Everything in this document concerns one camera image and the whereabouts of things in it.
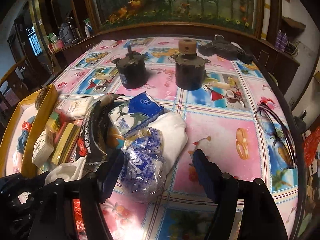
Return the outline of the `black foil snack pouch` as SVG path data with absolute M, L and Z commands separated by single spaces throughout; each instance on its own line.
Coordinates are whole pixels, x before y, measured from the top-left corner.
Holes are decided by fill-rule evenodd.
M 88 107 L 80 127 L 76 157 L 86 157 L 86 164 L 97 165 L 112 157 L 114 149 L 107 145 L 110 118 L 108 113 L 120 94 L 107 93 Z

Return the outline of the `blue patterned plastic bag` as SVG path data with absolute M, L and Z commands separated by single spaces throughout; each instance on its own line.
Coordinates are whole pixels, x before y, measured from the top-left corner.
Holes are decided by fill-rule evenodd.
M 151 127 L 140 129 L 125 139 L 124 150 L 124 164 L 119 175 L 122 190 L 136 202 L 154 200 L 165 180 L 161 131 Z

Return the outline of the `blue white tissue pack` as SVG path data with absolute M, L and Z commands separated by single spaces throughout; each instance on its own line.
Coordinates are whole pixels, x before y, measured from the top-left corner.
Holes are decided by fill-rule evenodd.
M 143 92 L 110 110 L 108 117 L 117 131 L 127 138 L 163 113 L 164 107 L 147 92 Z

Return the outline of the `white floral tissue pack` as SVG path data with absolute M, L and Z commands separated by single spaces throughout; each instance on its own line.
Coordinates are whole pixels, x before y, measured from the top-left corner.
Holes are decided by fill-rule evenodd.
M 32 163 L 38 168 L 48 160 L 54 150 L 53 134 L 47 128 L 43 130 L 35 142 L 32 156 Z

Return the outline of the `white plastic bag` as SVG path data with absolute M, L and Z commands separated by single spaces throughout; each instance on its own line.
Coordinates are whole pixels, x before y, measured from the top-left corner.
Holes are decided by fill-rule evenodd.
M 186 123 L 180 114 L 168 112 L 160 115 L 155 121 L 148 124 L 148 127 L 155 128 L 162 134 L 162 155 L 165 158 L 163 171 L 167 175 L 187 144 Z

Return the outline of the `white orange tissue pack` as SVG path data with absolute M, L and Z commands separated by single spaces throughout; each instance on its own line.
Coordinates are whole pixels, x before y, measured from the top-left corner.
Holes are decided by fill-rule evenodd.
M 66 116 L 71 120 L 83 119 L 92 102 L 93 98 L 83 98 L 73 101 L 68 108 Z

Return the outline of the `bagged yellow green sponges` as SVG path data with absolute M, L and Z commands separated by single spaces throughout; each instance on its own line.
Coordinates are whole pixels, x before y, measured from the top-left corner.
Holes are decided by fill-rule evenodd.
M 53 110 L 49 116 L 45 128 L 53 134 L 57 134 L 65 122 L 66 116 L 62 111 Z

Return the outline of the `blue knitted cloth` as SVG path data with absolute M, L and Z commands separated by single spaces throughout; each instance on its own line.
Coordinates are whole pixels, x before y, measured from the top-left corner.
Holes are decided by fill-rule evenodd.
M 34 122 L 35 116 L 30 117 L 27 121 L 28 122 Z M 18 137 L 17 141 L 17 151 L 21 154 L 24 154 L 25 146 L 27 144 L 27 140 L 29 137 L 29 133 L 26 131 L 22 131 L 21 135 Z

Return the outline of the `dark-framed eyeglasses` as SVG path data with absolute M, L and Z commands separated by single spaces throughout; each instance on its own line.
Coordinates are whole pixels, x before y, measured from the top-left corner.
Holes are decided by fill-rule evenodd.
M 294 169 L 296 149 L 288 128 L 265 101 L 259 103 L 255 117 L 266 136 L 272 140 L 272 151 L 280 169 Z

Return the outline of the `black motor with wooden pulley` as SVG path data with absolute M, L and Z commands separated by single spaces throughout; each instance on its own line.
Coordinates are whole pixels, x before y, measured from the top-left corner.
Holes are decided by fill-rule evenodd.
M 184 90 L 200 89 L 206 76 L 205 65 L 210 63 L 197 55 L 197 43 L 191 38 L 178 42 L 178 53 L 170 57 L 175 60 L 175 82 Z

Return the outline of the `pink cup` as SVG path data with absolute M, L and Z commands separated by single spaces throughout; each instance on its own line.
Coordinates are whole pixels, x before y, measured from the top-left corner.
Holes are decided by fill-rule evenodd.
M 54 43 L 53 43 L 53 47 L 55 51 L 58 51 L 60 49 L 62 49 L 64 47 L 64 42 L 61 39 L 57 39 Z

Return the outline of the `grey thermos kettle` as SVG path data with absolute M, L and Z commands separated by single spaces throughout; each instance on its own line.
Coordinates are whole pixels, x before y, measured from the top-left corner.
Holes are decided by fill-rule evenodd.
M 67 20 L 61 24 L 59 30 L 59 39 L 64 43 L 70 43 L 74 40 L 72 17 L 67 17 Z

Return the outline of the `purple bottles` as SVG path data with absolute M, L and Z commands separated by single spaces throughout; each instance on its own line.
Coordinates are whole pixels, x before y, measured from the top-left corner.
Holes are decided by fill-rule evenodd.
M 276 36 L 276 41 L 274 46 L 280 51 L 284 52 L 286 45 L 287 45 L 287 34 L 279 30 Z

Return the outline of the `flower aquarium display panel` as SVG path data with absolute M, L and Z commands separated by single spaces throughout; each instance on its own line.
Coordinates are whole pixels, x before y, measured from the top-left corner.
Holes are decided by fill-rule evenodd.
M 95 29 L 160 22 L 217 25 L 255 34 L 263 0 L 85 0 Z

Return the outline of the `black metal bracket part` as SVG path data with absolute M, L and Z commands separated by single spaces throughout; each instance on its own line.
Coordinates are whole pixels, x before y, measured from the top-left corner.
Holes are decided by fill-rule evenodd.
M 253 62 L 253 55 L 250 51 L 246 51 L 226 41 L 222 35 L 216 34 L 211 42 L 198 45 L 198 51 L 207 57 L 217 55 L 229 61 L 240 60 L 245 64 L 251 64 Z

